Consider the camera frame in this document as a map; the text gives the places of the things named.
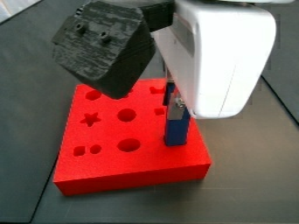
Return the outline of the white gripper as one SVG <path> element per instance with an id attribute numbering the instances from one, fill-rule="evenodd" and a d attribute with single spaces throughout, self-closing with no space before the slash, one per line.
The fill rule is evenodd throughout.
<path id="1" fill-rule="evenodd" d="M 154 33 L 179 92 L 167 119 L 237 115 L 258 83 L 277 37 L 271 13 L 246 3 L 175 0 L 172 25 Z"/>

